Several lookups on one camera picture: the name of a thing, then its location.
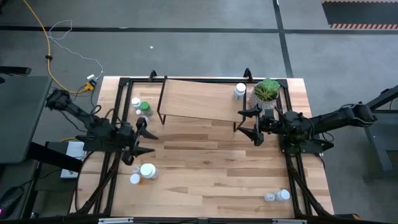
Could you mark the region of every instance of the orange cable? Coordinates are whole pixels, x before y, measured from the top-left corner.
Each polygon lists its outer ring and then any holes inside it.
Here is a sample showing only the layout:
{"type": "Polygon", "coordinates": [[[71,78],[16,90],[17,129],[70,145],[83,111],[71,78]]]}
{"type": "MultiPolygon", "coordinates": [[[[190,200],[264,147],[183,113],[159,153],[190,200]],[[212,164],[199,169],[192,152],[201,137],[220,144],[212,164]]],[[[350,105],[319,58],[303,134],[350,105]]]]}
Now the orange cable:
{"type": "MultiPolygon", "coordinates": [[[[44,29],[44,26],[42,24],[42,21],[40,21],[39,17],[37,17],[36,13],[33,11],[33,9],[31,8],[31,6],[29,5],[29,3],[26,0],[23,0],[25,5],[29,8],[29,10],[31,11],[31,13],[33,14],[33,16],[36,18],[37,22],[39,22],[40,26],[43,29],[45,38],[47,40],[47,49],[48,49],[48,56],[51,56],[51,46],[50,46],[50,41],[49,41],[49,36],[47,35],[47,32],[44,29]]],[[[68,91],[69,93],[75,93],[75,94],[79,94],[79,93],[83,93],[86,92],[87,89],[83,89],[81,91],[70,91],[67,88],[65,88],[60,82],[58,82],[58,80],[52,75],[51,73],[51,68],[50,68],[50,59],[47,59],[47,70],[49,71],[49,75],[51,76],[51,78],[60,86],[62,87],[64,90],[68,91]]]]}

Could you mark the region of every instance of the wooden tabletop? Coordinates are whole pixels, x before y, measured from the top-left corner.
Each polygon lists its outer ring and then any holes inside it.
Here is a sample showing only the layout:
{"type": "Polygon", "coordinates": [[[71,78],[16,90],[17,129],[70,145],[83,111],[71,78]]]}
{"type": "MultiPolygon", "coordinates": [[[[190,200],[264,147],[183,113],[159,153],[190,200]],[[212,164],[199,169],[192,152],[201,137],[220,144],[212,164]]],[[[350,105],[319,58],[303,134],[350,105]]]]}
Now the wooden tabletop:
{"type": "Polygon", "coordinates": [[[234,100],[235,85],[166,80],[159,112],[172,116],[241,122],[243,101],[234,100]]]}
{"type": "MultiPolygon", "coordinates": [[[[99,116],[104,116],[114,106],[119,78],[104,77],[98,100],[102,106],[99,116]]],[[[293,110],[311,117],[303,79],[287,81],[293,110]]],[[[136,83],[132,96],[148,101],[156,108],[161,86],[161,83],[136,83]]],[[[252,89],[253,85],[248,85],[248,98],[252,89]]],[[[135,124],[136,119],[130,107],[128,120],[135,124]]],[[[163,126],[156,114],[149,119],[148,130],[159,140],[141,138],[141,146],[156,151],[138,157],[133,166],[120,163],[112,216],[294,217],[291,200],[266,202],[263,197],[280,189],[289,190],[285,157],[280,152],[276,135],[265,134],[264,143],[255,147],[243,133],[233,133],[231,122],[170,116],[163,126]],[[142,185],[130,184],[134,166],[146,162],[159,168],[159,178],[147,180],[142,185]]],[[[244,126],[252,127],[253,124],[254,120],[248,119],[244,126]]],[[[78,183],[79,207],[98,185],[102,161],[103,153],[96,152],[84,165],[78,183]]],[[[321,160],[303,154],[303,164],[309,189],[324,208],[333,213],[321,160]]],[[[108,189],[104,193],[103,205],[107,192],[108,189]]],[[[298,196],[304,212],[300,190],[298,196]]]]}

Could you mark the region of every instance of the gray floor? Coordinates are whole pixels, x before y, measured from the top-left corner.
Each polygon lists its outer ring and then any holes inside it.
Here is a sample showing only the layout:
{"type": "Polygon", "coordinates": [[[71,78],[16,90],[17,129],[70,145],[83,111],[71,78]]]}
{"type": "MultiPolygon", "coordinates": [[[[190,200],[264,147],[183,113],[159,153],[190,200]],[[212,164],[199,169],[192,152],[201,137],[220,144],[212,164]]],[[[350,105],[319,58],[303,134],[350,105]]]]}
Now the gray floor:
{"type": "MultiPolygon", "coordinates": [[[[46,26],[73,19],[75,26],[90,27],[276,28],[271,0],[29,2],[46,26]]],[[[328,29],[320,1],[280,0],[279,4],[286,29],[328,29]]],[[[4,8],[1,24],[37,25],[22,1],[4,8]]],[[[367,102],[398,84],[396,35],[286,35],[286,39],[294,77],[305,79],[314,115],[345,103],[367,102]]],[[[277,34],[71,32],[60,43],[97,58],[109,76],[148,75],[156,70],[159,75],[240,77],[249,67],[255,77],[286,77],[277,34]]],[[[0,65],[28,66],[32,75],[47,75],[43,33],[0,31],[0,49],[0,65]]],[[[68,88],[77,90],[85,77],[99,74],[94,62],[55,45],[52,49],[53,74],[68,88]]],[[[91,108],[90,98],[78,98],[76,104],[91,108]]],[[[379,165],[364,130],[342,128],[332,133],[335,147],[324,159],[335,213],[398,222],[397,181],[363,181],[362,176],[379,165]]],[[[76,134],[60,113],[44,109],[34,140],[59,141],[76,134]]],[[[68,206],[61,198],[70,199],[70,192],[42,192],[36,209],[44,215],[66,213],[68,206]]]]}

